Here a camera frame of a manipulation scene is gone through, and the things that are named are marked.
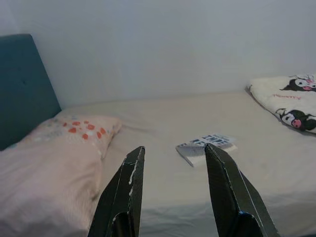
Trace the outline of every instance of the folded blanket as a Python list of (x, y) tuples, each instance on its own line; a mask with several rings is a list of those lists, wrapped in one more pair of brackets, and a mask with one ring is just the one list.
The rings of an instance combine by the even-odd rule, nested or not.
[(254, 98), (283, 123), (316, 133), (314, 75), (253, 79), (249, 88)]

